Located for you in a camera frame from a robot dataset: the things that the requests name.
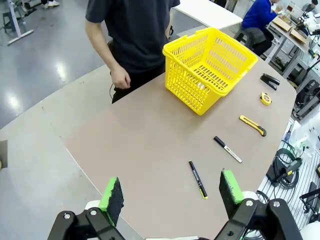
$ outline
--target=stapler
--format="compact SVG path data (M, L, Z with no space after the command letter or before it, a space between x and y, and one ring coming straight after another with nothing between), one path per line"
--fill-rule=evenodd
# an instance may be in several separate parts
M280 84L280 81L276 78L274 78L273 76L270 76L268 74L262 74L262 76L260 77L260 79L262 81L264 81L266 84L268 84L271 88L273 88L273 90L277 90L277 86Z

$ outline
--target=shoe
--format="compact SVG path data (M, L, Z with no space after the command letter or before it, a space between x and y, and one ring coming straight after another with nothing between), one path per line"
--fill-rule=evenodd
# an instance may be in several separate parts
M60 3L55 0L49 1L49 4L48 4L49 7L57 7L59 5L60 5Z

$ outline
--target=stool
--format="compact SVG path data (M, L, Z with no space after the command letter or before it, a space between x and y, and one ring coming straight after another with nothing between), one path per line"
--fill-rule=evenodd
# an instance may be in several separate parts
M248 49L251 49L254 45L253 36L242 28L240 28L238 32L235 34L234 39L237 40L239 43L243 41L244 46L246 46Z
M26 26L24 24L24 17L21 15L20 11L19 11L19 8L18 7L15 7L14 8L14 12L15 13L18 13L19 14L19 17L16 18L16 20L18 21L18 24L21 24L23 25L23 30L26 32ZM3 18L3 28L4 28L4 32L7 33L7 29L11 29L12 32L16 32L16 28L15 28L15 25L14 25L14 21L12 19L12 15L11 15L11 12L8 11L8 12L4 12L2 14L2 18Z

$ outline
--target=black marker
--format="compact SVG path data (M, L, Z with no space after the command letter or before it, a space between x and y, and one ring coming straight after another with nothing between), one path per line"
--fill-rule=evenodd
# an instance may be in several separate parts
M193 172L193 175L194 175L194 177L195 177L195 180L196 180L196 182L198 183L198 186L199 186L199 188L200 188L200 192L201 192L201 194L202 194L202 197L203 197L204 199L207 199L207 198L208 198L208 195L207 195L207 193L206 193L205 187L203 186L203 184L202 184L202 182L201 182L201 180L200 180L200 177L199 177L199 175L198 175L198 173L197 173L197 170L196 170L196 168L195 168L194 163L190 160L190 161L189 161L189 164L190 164L191 170L192 170L192 172Z
M231 149L217 136L214 137L214 140L224 148L235 160L237 160L239 163L242 163L242 160L233 152Z

